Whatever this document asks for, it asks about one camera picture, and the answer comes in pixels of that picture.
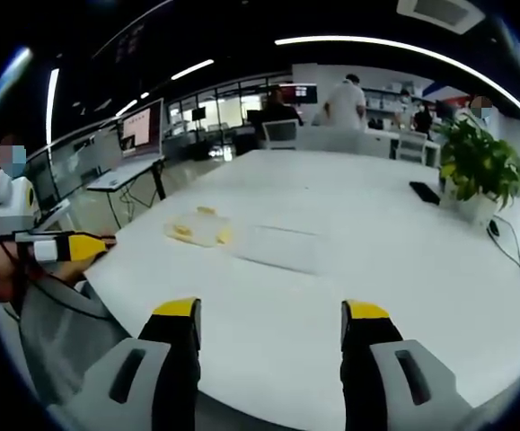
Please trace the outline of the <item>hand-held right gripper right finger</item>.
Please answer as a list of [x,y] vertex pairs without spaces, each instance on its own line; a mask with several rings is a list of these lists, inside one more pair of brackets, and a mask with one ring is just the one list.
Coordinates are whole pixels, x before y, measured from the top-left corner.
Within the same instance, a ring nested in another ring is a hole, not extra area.
[[341,303],[341,354],[347,430],[457,430],[472,411],[454,373],[374,303]]

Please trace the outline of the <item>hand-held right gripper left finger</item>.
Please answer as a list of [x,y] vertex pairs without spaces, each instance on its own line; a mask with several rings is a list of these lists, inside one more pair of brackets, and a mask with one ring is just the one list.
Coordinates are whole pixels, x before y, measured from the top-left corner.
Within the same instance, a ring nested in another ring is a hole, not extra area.
[[138,337],[97,361],[80,391],[49,415],[62,430],[194,429],[200,323],[197,297],[162,303]]

